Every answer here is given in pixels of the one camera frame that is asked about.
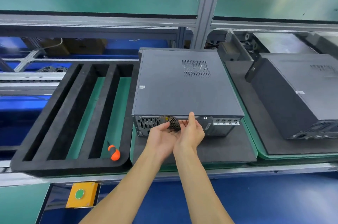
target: green button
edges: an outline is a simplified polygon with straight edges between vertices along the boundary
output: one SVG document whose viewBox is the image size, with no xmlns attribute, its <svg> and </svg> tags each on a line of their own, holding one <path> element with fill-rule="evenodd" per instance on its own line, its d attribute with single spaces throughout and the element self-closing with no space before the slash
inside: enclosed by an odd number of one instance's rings
<svg viewBox="0 0 338 224">
<path fill-rule="evenodd" d="M 81 199 L 83 197 L 83 195 L 85 194 L 85 191 L 83 189 L 79 189 L 76 193 L 75 193 L 75 198 L 76 199 Z"/>
</svg>

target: hand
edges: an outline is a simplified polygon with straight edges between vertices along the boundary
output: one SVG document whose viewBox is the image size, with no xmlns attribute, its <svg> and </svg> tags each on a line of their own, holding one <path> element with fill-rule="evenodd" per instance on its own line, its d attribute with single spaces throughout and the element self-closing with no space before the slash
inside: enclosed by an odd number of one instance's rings
<svg viewBox="0 0 338 224">
<path fill-rule="evenodd" d="M 181 148 L 192 148 L 197 152 L 197 146 L 204 138 L 204 131 L 199 122 L 195 119 L 193 112 L 189 113 L 189 120 L 179 120 L 181 135 L 175 143 L 175 151 Z"/>
<path fill-rule="evenodd" d="M 170 122 L 166 122 L 150 129 L 145 150 L 154 153 L 162 162 L 172 153 L 180 132 L 168 129 Z"/>
</svg>

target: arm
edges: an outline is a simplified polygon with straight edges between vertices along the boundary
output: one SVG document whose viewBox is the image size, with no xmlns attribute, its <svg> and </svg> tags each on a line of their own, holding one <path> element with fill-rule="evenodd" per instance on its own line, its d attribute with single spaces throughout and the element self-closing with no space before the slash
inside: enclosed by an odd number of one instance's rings
<svg viewBox="0 0 338 224">
<path fill-rule="evenodd" d="M 197 156 L 197 146 L 204 138 L 201 125 L 195 120 L 192 112 L 189 114 L 189 122 L 179 122 L 182 134 L 175 144 L 174 156 L 191 222 L 233 224 Z"/>
<path fill-rule="evenodd" d="M 79 224 L 132 223 L 159 168 L 177 140 L 163 123 L 150 130 L 147 145 L 121 182 Z"/>
</svg>

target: orange screwdriver handle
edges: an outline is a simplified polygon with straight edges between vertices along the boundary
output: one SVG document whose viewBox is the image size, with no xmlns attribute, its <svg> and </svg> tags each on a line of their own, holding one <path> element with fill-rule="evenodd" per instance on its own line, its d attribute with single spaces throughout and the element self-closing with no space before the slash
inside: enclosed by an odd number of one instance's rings
<svg viewBox="0 0 338 224">
<path fill-rule="evenodd" d="M 109 151 L 111 160 L 117 161 L 118 159 L 120 159 L 121 153 L 114 145 L 110 145 L 108 147 L 108 151 Z"/>
</svg>

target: computer case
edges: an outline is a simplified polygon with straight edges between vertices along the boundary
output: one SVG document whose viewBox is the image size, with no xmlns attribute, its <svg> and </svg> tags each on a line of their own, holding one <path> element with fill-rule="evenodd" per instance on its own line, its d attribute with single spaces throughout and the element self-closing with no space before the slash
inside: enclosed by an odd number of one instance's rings
<svg viewBox="0 0 338 224">
<path fill-rule="evenodd" d="M 140 49 L 140 70 L 133 104 L 139 136 L 152 127 L 193 111 L 206 136 L 226 136 L 244 113 L 216 50 Z"/>
<path fill-rule="evenodd" d="M 262 54 L 247 72 L 284 139 L 338 138 L 338 60 L 326 54 Z"/>
</svg>

